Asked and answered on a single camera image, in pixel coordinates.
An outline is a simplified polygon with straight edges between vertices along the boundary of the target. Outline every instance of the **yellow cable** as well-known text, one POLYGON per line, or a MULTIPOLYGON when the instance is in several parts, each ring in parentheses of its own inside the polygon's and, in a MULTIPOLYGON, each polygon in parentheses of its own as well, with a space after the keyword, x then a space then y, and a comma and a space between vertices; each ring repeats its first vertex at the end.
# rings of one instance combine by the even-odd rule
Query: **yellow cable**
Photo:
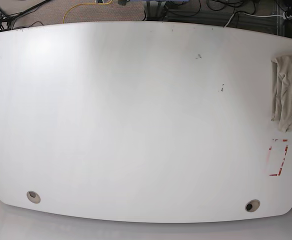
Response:
POLYGON ((111 4, 111 3, 112 3, 112 0, 110 0, 110 1, 108 1, 108 2, 106 2, 106 3, 96 3, 96 1, 97 1, 97 0, 95 0, 95 3, 80 3, 80 4, 77 4, 77 5, 73 6, 73 7, 71 7, 71 8, 68 9, 67 12, 65 13, 64 18, 62 19, 62 23, 63 23, 63 24, 65 23, 65 18, 66 18, 67 13, 69 13, 70 10, 72 10, 72 9, 78 7, 78 6, 82 6, 82 5, 108 5, 108 4, 111 4))

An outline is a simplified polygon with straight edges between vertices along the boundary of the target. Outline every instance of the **white table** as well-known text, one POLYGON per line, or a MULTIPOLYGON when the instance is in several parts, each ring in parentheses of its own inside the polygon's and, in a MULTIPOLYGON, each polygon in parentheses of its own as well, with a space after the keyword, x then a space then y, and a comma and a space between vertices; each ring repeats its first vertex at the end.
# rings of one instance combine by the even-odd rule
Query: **white table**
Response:
POLYGON ((129 222, 285 214, 292 132, 271 122, 270 90, 283 54, 292 39, 184 23, 0 33, 0 200, 129 222), (285 139, 282 174, 269 176, 282 162, 269 147, 284 154, 285 139))

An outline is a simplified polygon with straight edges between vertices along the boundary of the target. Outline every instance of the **beige cloth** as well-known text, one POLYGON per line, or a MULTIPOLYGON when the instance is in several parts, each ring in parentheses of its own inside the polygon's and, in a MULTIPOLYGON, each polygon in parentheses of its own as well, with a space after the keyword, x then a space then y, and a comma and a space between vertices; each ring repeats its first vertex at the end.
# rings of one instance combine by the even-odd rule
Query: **beige cloth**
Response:
POLYGON ((272 60, 272 121, 279 130, 292 131, 292 55, 272 60))

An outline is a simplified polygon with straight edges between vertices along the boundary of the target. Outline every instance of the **white floor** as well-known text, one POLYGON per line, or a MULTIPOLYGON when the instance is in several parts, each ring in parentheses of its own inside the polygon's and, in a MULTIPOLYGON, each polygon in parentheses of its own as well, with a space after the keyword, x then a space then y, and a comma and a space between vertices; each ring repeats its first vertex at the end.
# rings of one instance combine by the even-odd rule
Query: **white floor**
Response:
POLYGON ((130 223, 27 210, 0 202, 0 240, 292 240, 283 216, 215 223, 130 223))

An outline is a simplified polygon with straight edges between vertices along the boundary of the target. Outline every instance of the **wire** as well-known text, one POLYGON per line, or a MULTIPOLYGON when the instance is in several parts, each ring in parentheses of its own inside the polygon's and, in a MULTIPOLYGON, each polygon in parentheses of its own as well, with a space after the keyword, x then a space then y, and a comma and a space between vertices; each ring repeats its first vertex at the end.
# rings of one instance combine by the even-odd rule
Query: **wire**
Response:
POLYGON ((43 5, 40 5, 40 6, 37 7, 34 11, 28 12, 28 13, 26 13, 26 14, 23 14, 23 15, 17 17, 17 18, 15 19, 14 23, 12 24, 11 29, 14 28, 14 25, 15 25, 15 23, 17 22, 18 19, 20 19, 20 18, 22 18, 22 17, 24 17, 24 16, 26 16, 26 15, 28 15, 28 14, 32 14, 32 13, 36 12, 36 11, 37 11, 38 9, 40 9, 42 6, 43 6, 43 5))
POLYGON ((187 4, 189 1, 183 1, 181 4, 174 3, 173 1, 168 1, 168 2, 169 2, 170 4, 172 4, 172 5, 182 6, 182 5, 187 4))
POLYGON ((280 4, 277 2, 277 0, 274 0, 276 2, 276 4, 278 5, 278 7, 285 12, 285 10, 280 6, 280 4))
POLYGON ((236 11, 234 14, 231 15, 229 21, 228 21, 227 24, 224 26, 224 28, 226 28, 226 27, 231 23, 232 19, 234 18, 234 16, 235 16, 236 14, 244 13, 244 14, 249 14, 249 15, 254 16, 254 14, 255 14, 256 11, 257 11, 257 8, 256 8, 256 4, 255 4, 255 2, 254 2, 253 0, 252 0, 252 3, 254 4, 254 11, 253 11, 253 13, 248 13, 248 12, 246 12, 246 11, 236 11))
POLYGON ((18 26, 18 27, 15 27, 13 30, 15 30, 15 29, 26 29, 26 28, 30 28, 33 25, 35 25, 36 23, 40 23, 42 26, 45 26, 45 24, 43 24, 41 21, 36 21, 36 22, 32 23, 29 26, 18 26))
POLYGON ((245 15, 248 15, 248 16, 253 16, 253 17, 258 17, 258 18, 271 18, 271 17, 284 17, 284 16, 282 16, 282 15, 266 15, 266 16, 258 16, 258 15, 252 15, 252 14, 248 14, 248 13, 243 13, 243 14, 245 14, 245 15))
POLYGON ((217 12, 217 11, 221 11, 221 10, 223 10, 223 9, 225 9, 225 8, 227 7, 227 5, 224 4, 220 9, 213 9, 213 8, 210 6, 210 4, 209 4, 209 0, 206 0, 206 3, 207 3, 207 7, 208 7, 210 10, 215 11, 215 12, 217 12))
POLYGON ((77 4, 75 6, 72 6, 70 9, 67 10, 67 12, 65 13, 63 19, 62 19, 62 23, 64 24, 65 23, 65 18, 66 18, 66 15, 67 13, 69 13, 72 9, 76 8, 76 7, 79 7, 79 6, 83 6, 83 5, 108 5, 108 4, 111 4, 112 3, 112 0, 106 2, 106 3, 80 3, 80 4, 77 4))
POLYGON ((200 2, 200 0, 198 0, 198 1, 199 1, 199 4, 200 4, 199 10, 196 13, 191 14, 191 15, 181 15, 181 14, 175 13, 173 11, 170 11, 169 9, 167 9, 167 11, 170 12, 170 13, 172 13, 173 15, 180 16, 180 17, 193 17, 193 16, 197 15, 200 12, 200 10, 201 10, 201 2, 200 2))
POLYGON ((236 9, 242 7, 244 4, 249 2, 249 0, 241 0, 241 1, 237 1, 237 2, 224 2, 224 1, 221 1, 221 0, 211 0, 211 1, 223 4, 223 5, 227 6, 227 7, 236 8, 236 9))
POLYGON ((145 13, 145 17, 144 17, 143 21, 145 21, 147 18, 146 11, 144 11, 144 13, 145 13))
POLYGON ((40 23, 42 26, 45 26, 45 24, 43 24, 41 21, 36 21, 33 24, 29 25, 27 28, 32 27, 33 25, 35 25, 36 23, 40 23))

